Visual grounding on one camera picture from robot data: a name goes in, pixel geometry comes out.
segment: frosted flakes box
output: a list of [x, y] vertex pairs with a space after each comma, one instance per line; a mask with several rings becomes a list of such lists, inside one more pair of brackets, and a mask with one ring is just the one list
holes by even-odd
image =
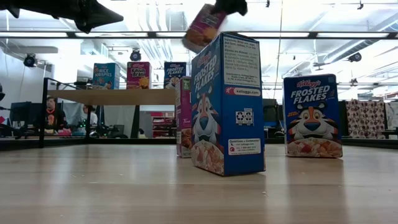
[[193, 20], [182, 39], [182, 44], [187, 49], [199, 53], [217, 36], [218, 29], [224, 21], [226, 13], [210, 14], [213, 8], [213, 5], [205, 4]]
[[186, 62], [165, 62], [164, 63], [164, 88], [175, 89], [180, 79], [187, 75]]
[[192, 60], [192, 162], [219, 175], [264, 171], [259, 42], [221, 33]]
[[94, 90], [118, 90], [119, 79], [120, 67], [116, 63], [94, 63]]
[[335, 75], [284, 78], [284, 116], [286, 155], [343, 155]]
[[177, 154], [191, 158], [191, 77], [182, 77], [175, 86]]
[[152, 67], [149, 62], [127, 63], [127, 89], [148, 89]]

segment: wall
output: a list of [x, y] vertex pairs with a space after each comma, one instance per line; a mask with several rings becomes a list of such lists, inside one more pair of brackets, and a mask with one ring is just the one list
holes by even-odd
[[[0, 106], [10, 108], [11, 103], [31, 101], [40, 103], [42, 101], [44, 70], [41, 68], [26, 68], [23, 61], [6, 55], [0, 50], [0, 83], [6, 94], [0, 101]], [[0, 116], [8, 117], [8, 111], [0, 111]]]

